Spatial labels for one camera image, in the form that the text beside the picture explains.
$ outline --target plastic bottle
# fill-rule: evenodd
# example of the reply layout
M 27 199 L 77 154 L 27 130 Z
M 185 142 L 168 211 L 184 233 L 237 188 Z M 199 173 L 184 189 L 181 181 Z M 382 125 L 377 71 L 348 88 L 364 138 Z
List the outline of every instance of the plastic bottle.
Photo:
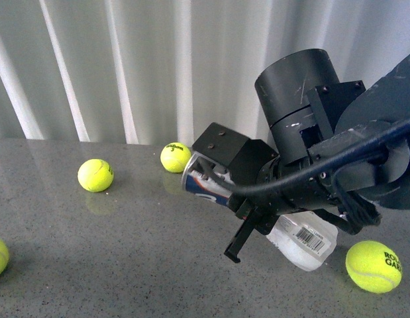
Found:
M 333 252 L 337 228 L 312 211 L 282 215 L 266 237 L 297 267 L 316 270 Z

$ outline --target barcode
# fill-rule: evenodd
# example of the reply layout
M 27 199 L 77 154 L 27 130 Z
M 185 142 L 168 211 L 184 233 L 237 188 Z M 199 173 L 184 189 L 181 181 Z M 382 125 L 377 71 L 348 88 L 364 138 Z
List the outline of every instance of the barcode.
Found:
M 318 252 L 325 245 L 322 240 L 316 237 L 314 234 L 309 232 L 307 229 L 302 227 L 299 232 L 297 232 L 296 237 L 311 250 Z

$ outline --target black hose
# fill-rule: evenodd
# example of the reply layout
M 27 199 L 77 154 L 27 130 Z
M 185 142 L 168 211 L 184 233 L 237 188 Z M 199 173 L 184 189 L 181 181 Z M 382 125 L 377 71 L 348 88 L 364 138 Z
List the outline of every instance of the black hose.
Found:
M 294 186 L 300 182 L 304 182 L 309 178 L 318 176 L 320 173 L 328 170 L 336 170 L 341 166 L 356 161 L 357 158 L 361 158 L 366 154 L 377 150 L 387 141 L 403 136 L 410 132 L 410 118 L 402 121 L 397 121 L 388 129 L 380 132 L 373 137 L 364 139 L 363 141 L 354 144 L 342 152 L 334 155 L 333 157 L 321 160 L 313 164 L 312 166 L 300 170 L 294 174 L 290 174 L 282 179 L 275 180 L 274 182 L 268 182 L 266 184 L 258 185 L 233 185 L 220 179 L 207 161 L 203 158 L 198 158 L 200 165 L 205 173 L 213 179 L 221 187 L 238 195 L 264 195 L 270 194 L 275 191 L 280 191 L 286 187 Z

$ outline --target curtain fold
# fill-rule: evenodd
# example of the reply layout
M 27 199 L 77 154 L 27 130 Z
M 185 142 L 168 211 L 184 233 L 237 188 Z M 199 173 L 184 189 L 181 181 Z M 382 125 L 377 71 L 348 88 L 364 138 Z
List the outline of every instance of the curtain fold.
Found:
M 254 82 L 307 48 L 370 87 L 410 53 L 410 0 L 0 0 L 0 137 L 267 141 Z

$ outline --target table surface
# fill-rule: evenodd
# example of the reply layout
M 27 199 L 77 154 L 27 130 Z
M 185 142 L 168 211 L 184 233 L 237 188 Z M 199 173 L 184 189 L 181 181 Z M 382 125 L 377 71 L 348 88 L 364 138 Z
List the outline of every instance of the table surface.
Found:
M 162 147 L 0 139 L 0 317 L 410 317 L 410 211 L 379 227 L 339 231 L 313 272 L 296 268 L 256 231 L 234 264 L 223 251 L 240 226 L 232 211 L 180 188 Z M 79 166 L 102 158 L 112 186 L 89 193 Z M 391 247 L 399 287 L 361 290 L 344 260 L 356 242 Z

